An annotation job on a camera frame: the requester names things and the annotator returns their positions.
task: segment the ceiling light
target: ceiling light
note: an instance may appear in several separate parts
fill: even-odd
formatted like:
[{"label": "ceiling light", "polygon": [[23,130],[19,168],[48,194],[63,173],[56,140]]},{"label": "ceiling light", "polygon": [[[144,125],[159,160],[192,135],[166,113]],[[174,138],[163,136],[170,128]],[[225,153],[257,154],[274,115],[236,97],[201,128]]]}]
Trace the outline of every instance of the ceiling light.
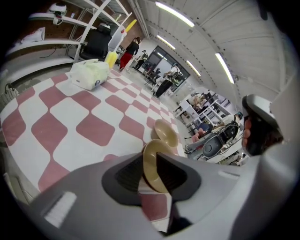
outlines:
[{"label": "ceiling light", "polygon": [[231,73],[230,73],[230,71],[229,71],[229,68],[228,68],[227,64],[225,63],[222,54],[220,54],[220,53],[218,52],[218,53],[216,53],[216,57],[219,59],[219,61],[220,61],[221,65],[222,65],[222,67],[224,68],[224,70],[225,70],[225,72],[226,72],[226,74],[227,74],[227,77],[228,77],[229,81],[230,81],[232,84],[234,84],[233,76],[231,75]]},{"label": "ceiling light", "polygon": [[191,68],[197,73],[198,76],[201,76],[201,74],[197,71],[197,69],[193,66],[193,64],[190,63],[189,60],[187,60],[187,64],[191,66]]},{"label": "ceiling light", "polygon": [[161,41],[166,43],[168,46],[170,46],[173,50],[175,49],[175,47],[172,44],[170,44],[168,41],[164,40],[161,36],[158,35],[157,37],[158,37],[158,39],[160,39]]},{"label": "ceiling light", "polygon": [[163,55],[161,53],[158,52],[157,54],[163,58]]},{"label": "ceiling light", "polygon": [[191,28],[194,27],[194,23],[187,19],[184,15],[182,15],[181,13],[177,12],[176,10],[174,10],[173,8],[168,7],[167,5],[161,3],[161,2],[155,2],[155,5],[158,6],[159,8],[166,10],[167,12],[173,14],[174,16],[178,17],[179,19],[181,19],[182,21],[184,21],[188,26],[190,26]]}]

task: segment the yellow object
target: yellow object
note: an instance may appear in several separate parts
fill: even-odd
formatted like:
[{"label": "yellow object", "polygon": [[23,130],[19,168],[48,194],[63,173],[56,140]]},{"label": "yellow object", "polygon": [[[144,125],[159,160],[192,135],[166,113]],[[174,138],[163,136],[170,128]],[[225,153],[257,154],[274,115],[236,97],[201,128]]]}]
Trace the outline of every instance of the yellow object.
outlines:
[{"label": "yellow object", "polygon": [[134,19],[125,29],[125,32],[128,32],[132,27],[133,25],[136,23],[136,19]]},{"label": "yellow object", "polygon": [[115,62],[116,62],[116,60],[117,60],[117,58],[118,58],[118,55],[117,55],[116,52],[109,51],[108,54],[106,55],[106,58],[105,58],[104,62],[107,62],[109,68],[112,69]]},{"label": "yellow object", "polygon": [[169,124],[161,119],[155,121],[154,128],[151,132],[151,138],[161,139],[172,148],[178,146],[178,136],[176,132]]},{"label": "yellow object", "polygon": [[143,150],[144,174],[151,187],[159,193],[168,193],[163,181],[158,175],[156,153],[173,154],[172,149],[165,142],[154,139],[147,143]]}]

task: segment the tan curved object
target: tan curved object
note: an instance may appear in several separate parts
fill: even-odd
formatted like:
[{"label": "tan curved object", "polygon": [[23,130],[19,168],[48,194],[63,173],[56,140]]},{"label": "tan curved object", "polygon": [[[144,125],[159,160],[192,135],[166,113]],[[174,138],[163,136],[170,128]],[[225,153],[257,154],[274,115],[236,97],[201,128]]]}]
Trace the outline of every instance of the tan curved object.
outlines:
[{"label": "tan curved object", "polygon": [[143,151],[144,174],[148,183],[153,189],[155,189],[159,193],[168,193],[168,190],[166,189],[157,172],[157,152],[173,154],[170,146],[162,140],[154,139],[147,143]]},{"label": "tan curved object", "polygon": [[165,121],[158,119],[155,121],[154,128],[151,132],[152,139],[161,139],[170,147],[178,146],[178,137],[174,129]]}]

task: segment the brick wall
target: brick wall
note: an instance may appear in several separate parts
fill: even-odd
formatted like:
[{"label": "brick wall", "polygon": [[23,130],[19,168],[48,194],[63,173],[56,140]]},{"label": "brick wall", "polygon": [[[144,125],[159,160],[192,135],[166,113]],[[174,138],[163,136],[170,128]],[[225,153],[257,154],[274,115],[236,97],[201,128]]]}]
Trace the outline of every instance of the brick wall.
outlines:
[{"label": "brick wall", "polygon": [[[49,1],[45,2],[45,4],[39,10],[37,10],[36,12],[37,13],[46,13],[48,11],[49,7],[55,2],[59,2],[59,1],[49,0]],[[132,8],[130,7],[127,0],[121,0],[120,2],[123,4],[125,9],[129,13],[132,12]],[[72,13],[75,13],[74,19],[77,19],[79,14],[82,11],[82,8],[77,7],[77,6],[75,6],[73,4],[70,4],[70,3],[67,3],[67,2],[63,2],[63,3],[67,6],[66,16],[70,17]],[[100,6],[102,4],[102,1],[101,0],[95,0],[95,3],[98,6]],[[113,14],[113,11],[111,11],[111,9],[108,8],[108,7],[105,7],[105,11],[110,15]],[[89,23],[91,18],[92,18],[92,14],[91,13],[86,13],[81,21],[85,22],[85,23]],[[135,17],[134,14],[132,14],[127,19],[127,21],[124,23],[124,26],[127,27],[134,19],[136,19],[136,17]],[[94,22],[93,26],[97,27],[100,23],[101,23],[101,20],[99,18],[97,18],[96,21]],[[41,27],[45,27],[45,39],[47,39],[47,38],[66,38],[66,39],[68,39],[69,36],[70,36],[70,33],[72,31],[73,26],[74,26],[73,24],[64,23],[64,22],[62,24],[60,24],[59,26],[57,26],[57,25],[54,25],[51,20],[31,20],[31,21],[28,21],[27,25],[25,26],[25,28],[23,29],[23,31],[19,35],[18,39],[24,38],[26,35],[32,33],[33,31],[35,31],[35,30],[37,30],[38,28],[41,28]],[[81,36],[84,32],[84,29],[85,29],[84,27],[78,26],[77,31],[74,35],[74,39]],[[141,29],[138,22],[127,33],[127,36],[124,38],[121,45],[123,47],[127,47],[131,43],[131,41],[137,36],[141,37],[141,39],[144,38],[143,31],[142,31],[142,29]],[[41,50],[47,50],[47,49],[54,49],[54,48],[63,48],[63,45],[62,44],[42,45],[42,46],[35,46],[35,47],[22,49],[22,50],[19,50],[15,53],[9,55],[7,60],[10,60],[10,59],[13,59],[13,58],[16,58],[18,56],[22,56],[22,55],[25,55],[25,54],[28,54],[28,53],[41,51]]]}]

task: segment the ceiling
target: ceiling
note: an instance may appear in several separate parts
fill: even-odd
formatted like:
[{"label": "ceiling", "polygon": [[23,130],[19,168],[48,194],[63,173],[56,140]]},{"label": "ceiling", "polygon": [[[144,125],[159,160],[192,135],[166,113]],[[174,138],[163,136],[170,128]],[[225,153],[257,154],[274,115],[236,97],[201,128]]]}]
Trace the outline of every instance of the ceiling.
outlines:
[{"label": "ceiling", "polygon": [[[268,13],[260,17],[256,1],[251,0],[166,0],[196,24],[190,28],[179,18],[159,9],[154,0],[137,0],[150,38],[167,52],[173,50],[156,38],[162,36],[176,47],[176,59],[200,84],[241,106],[247,94],[272,101],[296,73],[295,51]],[[215,56],[225,57],[235,84],[231,84]],[[199,78],[185,63],[189,60]]]}]

